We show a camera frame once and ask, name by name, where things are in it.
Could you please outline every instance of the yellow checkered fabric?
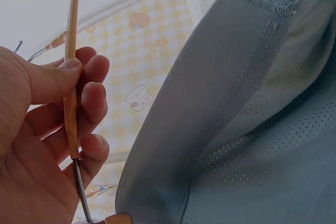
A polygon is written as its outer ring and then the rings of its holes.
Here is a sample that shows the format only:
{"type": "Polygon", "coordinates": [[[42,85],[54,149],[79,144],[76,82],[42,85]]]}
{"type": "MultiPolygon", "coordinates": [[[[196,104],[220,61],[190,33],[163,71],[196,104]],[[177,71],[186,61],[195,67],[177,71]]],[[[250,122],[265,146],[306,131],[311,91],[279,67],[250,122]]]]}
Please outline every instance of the yellow checkered fabric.
{"type": "MultiPolygon", "coordinates": [[[[193,29],[185,0],[144,0],[80,32],[77,47],[91,46],[110,60],[104,82],[109,110],[96,133],[110,152],[129,151],[176,57],[193,29]]],[[[48,63],[64,47],[37,59],[48,63]]],[[[88,188],[96,219],[114,213],[114,195],[123,164],[104,165],[88,188]]],[[[74,222],[84,218],[79,206],[74,222]]]]}

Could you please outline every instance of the metal hook shaft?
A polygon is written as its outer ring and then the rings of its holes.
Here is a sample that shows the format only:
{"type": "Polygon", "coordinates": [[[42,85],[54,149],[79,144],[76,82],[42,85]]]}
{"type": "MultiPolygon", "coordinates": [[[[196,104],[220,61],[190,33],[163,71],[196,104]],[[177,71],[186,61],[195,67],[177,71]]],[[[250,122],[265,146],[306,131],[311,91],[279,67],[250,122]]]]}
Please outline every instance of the metal hook shaft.
{"type": "Polygon", "coordinates": [[[15,53],[17,53],[17,52],[19,51],[19,49],[20,49],[20,47],[22,46],[22,44],[23,44],[23,41],[20,40],[19,45],[18,45],[17,48],[14,50],[15,53]]]}

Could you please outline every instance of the orange handle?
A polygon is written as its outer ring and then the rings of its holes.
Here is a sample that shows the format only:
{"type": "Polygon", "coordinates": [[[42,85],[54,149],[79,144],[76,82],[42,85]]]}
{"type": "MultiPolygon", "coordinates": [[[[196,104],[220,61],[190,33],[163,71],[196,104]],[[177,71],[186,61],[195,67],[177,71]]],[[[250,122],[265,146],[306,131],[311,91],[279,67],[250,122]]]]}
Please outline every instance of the orange handle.
{"type": "Polygon", "coordinates": [[[54,39],[48,46],[45,47],[46,50],[53,49],[59,47],[60,45],[64,44],[66,40],[66,32],[62,33],[56,39],[54,39]]]}
{"type": "Polygon", "coordinates": [[[105,219],[105,224],[132,224],[129,215],[113,215],[105,219]]]}
{"type": "MultiPolygon", "coordinates": [[[[79,0],[71,0],[68,26],[66,29],[65,60],[76,57],[77,16],[79,0]]],[[[64,124],[68,135],[70,157],[79,158],[77,142],[77,98],[76,90],[64,98],[64,124]]]]}

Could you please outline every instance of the hand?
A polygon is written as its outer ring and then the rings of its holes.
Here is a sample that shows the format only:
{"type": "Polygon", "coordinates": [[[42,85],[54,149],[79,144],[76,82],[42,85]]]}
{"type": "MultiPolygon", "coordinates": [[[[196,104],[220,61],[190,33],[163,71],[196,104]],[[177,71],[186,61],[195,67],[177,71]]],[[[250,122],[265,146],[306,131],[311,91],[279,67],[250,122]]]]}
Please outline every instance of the hand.
{"type": "Polygon", "coordinates": [[[63,126],[63,98],[75,87],[81,174],[87,187],[106,161],[109,146],[90,135],[107,113],[101,84],[109,61],[91,48],[78,59],[50,65],[27,63],[0,48],[0,222],[71,223],[79,198],[63,126]],[[27,113],[31,104],[45,104],[27,113]]]}

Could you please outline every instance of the bear illustration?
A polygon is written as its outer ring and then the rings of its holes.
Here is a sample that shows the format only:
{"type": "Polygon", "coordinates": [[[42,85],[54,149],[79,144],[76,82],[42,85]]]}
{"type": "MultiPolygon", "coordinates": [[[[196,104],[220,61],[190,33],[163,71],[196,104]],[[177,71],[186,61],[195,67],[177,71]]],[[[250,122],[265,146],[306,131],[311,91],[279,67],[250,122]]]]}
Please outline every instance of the bear illustration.
{"type": "Polygon", "coordinates": [[[151,17],[146,15],[146,14],[142,14],[142,13],[133,13],[131,15],[131,20],[129,22],[129,26],[133,29],[133,30],[139,30],[141,28],[145,28],[146,26],[148,26],[148,24],[151,22],[151,17]]]}
{"type": "Polygon", "coordinates": [[[145,85],[138,86],[126,97],[128,103],[134,111],[141,111],[145,104],[151,104],[153,97],[148,93],[145,85]]]}

